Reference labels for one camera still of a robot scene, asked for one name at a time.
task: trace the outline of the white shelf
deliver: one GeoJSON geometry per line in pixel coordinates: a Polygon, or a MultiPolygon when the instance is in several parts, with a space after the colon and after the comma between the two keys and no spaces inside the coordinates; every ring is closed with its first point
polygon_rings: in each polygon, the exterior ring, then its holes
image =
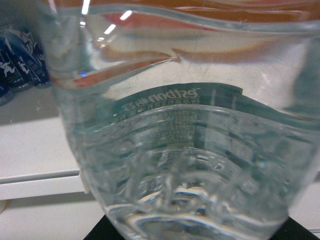
{"type": "Polygon", "coordinates": [[[80,192],[12,199],[0,213],[0,240],[83,240],[103,215],[80,192]]]}
{"type": "Polygon", "coordinates": [[[85,191],[51,87],[0,107],[0,133],[0,200],[85,191]]]}

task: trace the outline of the bottle label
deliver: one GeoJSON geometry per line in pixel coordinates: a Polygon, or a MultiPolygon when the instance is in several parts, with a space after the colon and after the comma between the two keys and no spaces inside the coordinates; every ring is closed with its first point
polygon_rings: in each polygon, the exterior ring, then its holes
{"type": "Polygon", "coordinates": [[[173,105],[206,105],[240,111],[301,129],[319,129],[317,122],[279,112],[242,94],[237,86],[214,83],[178,83],[144,90],[117,100],[108,115],[109,124],[143,112],[173,105]]]}

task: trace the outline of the clear plastic bottle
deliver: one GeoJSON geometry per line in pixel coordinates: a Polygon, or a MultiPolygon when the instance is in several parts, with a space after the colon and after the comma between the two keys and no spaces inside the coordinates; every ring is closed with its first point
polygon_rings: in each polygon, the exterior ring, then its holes
{"type": "Polygon", "coordinates": [[[269,239],[319,165],[320,2],[45,2],[68,141],[125,238],[269,239]]]}

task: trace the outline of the black surface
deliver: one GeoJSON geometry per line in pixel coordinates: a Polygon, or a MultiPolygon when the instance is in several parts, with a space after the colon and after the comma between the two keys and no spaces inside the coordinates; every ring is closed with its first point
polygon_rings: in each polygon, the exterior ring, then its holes
{"type": "MultiPolygon", "coordinates": [[[[103,216],[84,240],[125,240],[103,216]]],[[[315,235],[289,217],[270,240],[319,240],[315,235]]]]}

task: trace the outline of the water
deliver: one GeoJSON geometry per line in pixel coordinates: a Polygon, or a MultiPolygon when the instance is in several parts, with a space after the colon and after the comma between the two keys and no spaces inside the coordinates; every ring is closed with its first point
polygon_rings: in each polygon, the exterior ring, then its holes
{"type": "Polygon", "coordinates": [[[42,6],[91,191],[128,240],[267,240],[316,172],[319,25],[153,4],[42,6]]]}
{"type": "Polygon", "coordinates": [[[108,217],[127,236],[146,240],[269,239],[288,217],[317,138],[197,104],[108,127],[96,121],[69,134],[108,217]]]}

